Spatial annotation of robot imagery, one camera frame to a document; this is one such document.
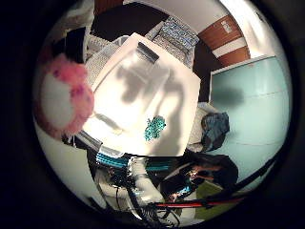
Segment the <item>light blue wall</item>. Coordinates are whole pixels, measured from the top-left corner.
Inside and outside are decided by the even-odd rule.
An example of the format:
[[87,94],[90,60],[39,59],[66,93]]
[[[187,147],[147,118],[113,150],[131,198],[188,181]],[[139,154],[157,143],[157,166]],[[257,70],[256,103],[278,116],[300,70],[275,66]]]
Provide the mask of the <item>light blue wall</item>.
[[[252,174],[281,148],[289,127],[291,98],[276,57],[216,73],[211,103],[230,118],[223,146],[211,154],[228,155],[239,180]],[[247,188],[254,188],[261,178]]]

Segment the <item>pink plush toy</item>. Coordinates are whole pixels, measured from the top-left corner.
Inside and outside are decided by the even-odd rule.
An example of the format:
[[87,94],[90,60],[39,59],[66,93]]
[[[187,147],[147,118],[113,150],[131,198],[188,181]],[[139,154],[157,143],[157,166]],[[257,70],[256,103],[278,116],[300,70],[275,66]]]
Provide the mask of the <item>pink plush toy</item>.
[[38,99],[34,101],[37,123],[57,139],[77,134],[92,114],[94,104],[85,66],[59,54],[40,74]]

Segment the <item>teal toy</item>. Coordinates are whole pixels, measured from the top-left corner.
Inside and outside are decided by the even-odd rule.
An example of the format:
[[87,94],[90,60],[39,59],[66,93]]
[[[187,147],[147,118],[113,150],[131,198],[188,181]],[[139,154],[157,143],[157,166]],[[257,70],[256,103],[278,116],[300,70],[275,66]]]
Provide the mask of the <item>teal toy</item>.
[[152,121],[149,119],[147,123],[148,126],[144,133],[145,140],[147,141],[154,138],[159,138],[161,131],[163,131],[164,127],[166,126],[165,120],[162,116],[155,116]]

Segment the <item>person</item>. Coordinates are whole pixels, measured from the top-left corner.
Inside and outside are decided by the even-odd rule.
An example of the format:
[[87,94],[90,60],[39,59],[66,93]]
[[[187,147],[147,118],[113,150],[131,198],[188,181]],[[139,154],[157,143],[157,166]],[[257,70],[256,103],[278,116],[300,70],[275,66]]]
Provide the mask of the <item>person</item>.
[[205,180],[223,189],[231,188],[238,179],[238,168],[225,155],[199,155],[194,162],[184,164],[164,179],[160,192],[167,201],[175,202],[194,192]]

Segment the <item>white table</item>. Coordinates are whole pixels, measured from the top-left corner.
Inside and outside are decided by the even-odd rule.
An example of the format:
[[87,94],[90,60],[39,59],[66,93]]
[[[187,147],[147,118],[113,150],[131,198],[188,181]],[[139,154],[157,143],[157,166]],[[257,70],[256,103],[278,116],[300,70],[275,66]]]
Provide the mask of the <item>white table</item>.
[[[157,68],[152,68],[149,74],[128,72],[138,63],[131,57],[138,42],[159,55]],[[184,154],[193,126],[200,79],[161,47],[133,33],[107,62],[92,89],[94,111],[101,115],[99,119],[89,118],[83,130],[101,140],[104,146],[139,156]],[[147,120],[157,115],[164,117],[167,126],[160,138],[146,141]],[[110,119],[116,128],[107,126],[100,120],[101,116],[106,122]]]

